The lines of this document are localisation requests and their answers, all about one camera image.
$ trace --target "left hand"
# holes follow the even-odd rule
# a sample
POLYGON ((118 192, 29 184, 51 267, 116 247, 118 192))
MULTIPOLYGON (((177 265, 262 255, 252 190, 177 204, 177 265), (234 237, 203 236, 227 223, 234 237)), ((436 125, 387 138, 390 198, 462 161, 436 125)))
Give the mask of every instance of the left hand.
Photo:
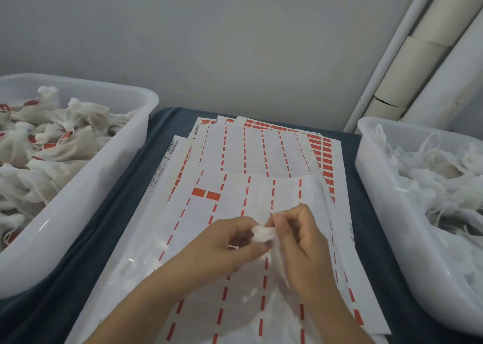
POLYGON ((232 274, 247 262, 268 252, 266 243, 250 243, 251 229, 258 223, 250 217, 219 219, 209 225, 154 275, 176 286, 177 299, 194 289, 232 274))

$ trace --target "white wall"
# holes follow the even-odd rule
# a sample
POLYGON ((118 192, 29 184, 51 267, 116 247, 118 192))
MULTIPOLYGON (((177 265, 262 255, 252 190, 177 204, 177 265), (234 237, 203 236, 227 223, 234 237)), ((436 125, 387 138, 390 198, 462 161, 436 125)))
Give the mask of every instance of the white wall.
POLYGON ((411 1, 0 0, 0 75, 341 130, 411 1))
POLYGON ((483 140, 483 86, 446 130, 483 140))

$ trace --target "right hand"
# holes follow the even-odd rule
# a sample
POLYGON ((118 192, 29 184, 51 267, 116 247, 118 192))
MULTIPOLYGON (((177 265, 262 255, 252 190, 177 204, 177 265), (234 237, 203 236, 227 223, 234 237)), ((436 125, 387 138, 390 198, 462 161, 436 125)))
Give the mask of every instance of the right hand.
POLYGON ((300 204, 270 216, 287 260, 287 278, 309 308, 322 297, 339 294, 330 261, 329 244, 317 228, 310 208, 300 204))

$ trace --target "stack of paper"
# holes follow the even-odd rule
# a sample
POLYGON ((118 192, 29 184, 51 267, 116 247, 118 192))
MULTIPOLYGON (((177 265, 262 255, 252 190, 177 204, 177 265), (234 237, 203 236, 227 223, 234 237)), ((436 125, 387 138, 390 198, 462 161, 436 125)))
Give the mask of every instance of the stack of paper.
MULTIPOLYGON (((67 342, 81 343, 147 275, 217 219, 311 208, 329 240, 334 279, 376 341, 389 334, 353 243, 341 144, 238 117, 199 118, 175 136, 67 342)), ((266 254, 200 288, 171 312, 157 342, 321 342, 266 254)))

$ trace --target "plastic container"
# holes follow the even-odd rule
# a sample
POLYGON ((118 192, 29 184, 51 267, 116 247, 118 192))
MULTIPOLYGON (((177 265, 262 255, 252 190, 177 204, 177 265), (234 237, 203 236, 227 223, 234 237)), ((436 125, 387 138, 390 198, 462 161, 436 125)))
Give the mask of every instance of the plastic container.
POLYGON ((56 86, 65 107, 76 97, 114 113, 140 110, 0 253, 0 298, 34 286, 55 268, 146 141, 149 114, 159 103, 145 88, 44 74, 0 77, 0 101, 37 97, 42 85, 56 86))
POLYGON ((402 188, 398 175, 376 142, 372 129, 381 124, 392 147, 417 151, 431 134, 441 135, 441 146, 455 152, 467 142, 483 152, 483 142, 461 134, 375 117, 357 123, 362 140, 355 167, 379 223, 391 245, 408 286, 421 307, 443 325, 483 336, 483 299, 467 284, 443 245, 433 237, 430 224, 402 188))

